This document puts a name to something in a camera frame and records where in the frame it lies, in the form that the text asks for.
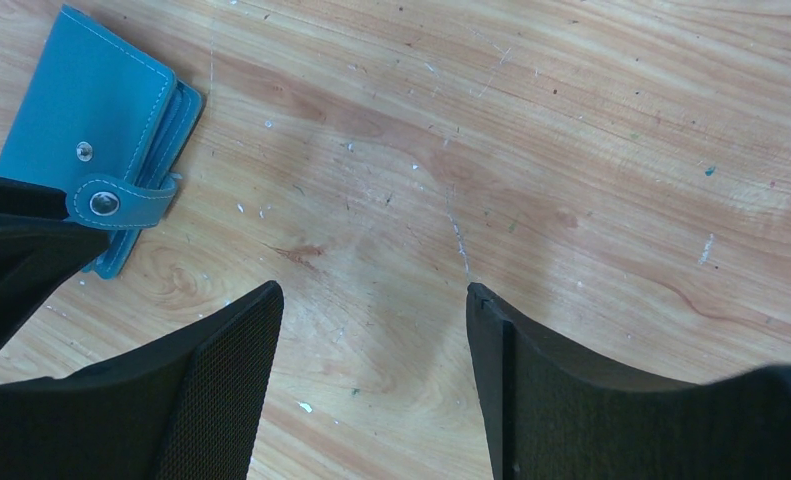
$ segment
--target blue wallet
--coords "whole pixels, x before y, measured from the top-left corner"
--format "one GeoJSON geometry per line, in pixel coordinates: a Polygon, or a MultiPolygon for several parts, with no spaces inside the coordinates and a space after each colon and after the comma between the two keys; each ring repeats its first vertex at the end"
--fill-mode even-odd
{"type": "Polygon", "coordinates": [[[68,220],[109,230],[89,264],[115,277],[177,184],[169,175],[201,95],[88,16],[63,6],[0,156],[0,177],[66,193],[68,220]]]}

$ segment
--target wallet strap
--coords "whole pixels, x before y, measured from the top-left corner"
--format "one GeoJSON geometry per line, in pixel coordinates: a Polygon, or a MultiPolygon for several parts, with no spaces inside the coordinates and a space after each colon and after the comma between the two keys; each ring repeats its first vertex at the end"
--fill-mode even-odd
{"type": "Polygon", "coordinates": [[[66,201],[70,220],[101,230],[156,226],[177,193],[177,183],[170,176],[157,190],[136,187],[102,174],[83,177],[78,185],[66,201]],[[93,206],[98,198],[106,200],[105,209],[93,206]]]}

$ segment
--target black plastic object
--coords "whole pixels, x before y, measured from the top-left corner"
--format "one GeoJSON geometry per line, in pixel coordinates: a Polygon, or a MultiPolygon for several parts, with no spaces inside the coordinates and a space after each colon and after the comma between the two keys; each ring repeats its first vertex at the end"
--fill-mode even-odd
{"type": "Polygon", "coordinates": [[[696,386],[599,355],[480,284],[466,316],[496,480],[791,478],[791,366],[696,386]]]}
{"type": "MultiPolygon", "coordinates": [[[[61,195],[0,179],[0,348],[106,249],[61,195]]],[[[245,478],[282,315],[270,282],[69,377],[0,385],[0,479],[245,478]]]]}

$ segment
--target wooden table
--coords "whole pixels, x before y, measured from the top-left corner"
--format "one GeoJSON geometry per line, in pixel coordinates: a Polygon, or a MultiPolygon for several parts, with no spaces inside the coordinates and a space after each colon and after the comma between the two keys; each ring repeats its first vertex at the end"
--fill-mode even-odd
{"type": "MultiPolygon", "coordinates": [[[[489,478],[469,281],[655,373],[791,362],[791,0],[74,3],[209,101],[167,220],[0,382],[276,279],[252,478],[489,478]]],[[[0,149],[58,8],[0,0],[0,149]]]]}

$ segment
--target silver snap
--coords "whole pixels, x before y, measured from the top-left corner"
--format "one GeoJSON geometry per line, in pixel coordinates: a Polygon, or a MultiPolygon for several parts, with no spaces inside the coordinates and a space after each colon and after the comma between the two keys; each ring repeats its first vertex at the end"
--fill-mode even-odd
{"type": "Polygon", "coordinates": [[[92,146],[88,142],[80,142],[77,144],[77,158],[81,162],[88,162],[92,159],[93,155],[92,146]]]}
{"type": "Polygon", "coordinates": [[[121,201],[111,192],[98,192],[89,200],[89,208],[99,217],[108,217],[118,211],[121,201]]]}

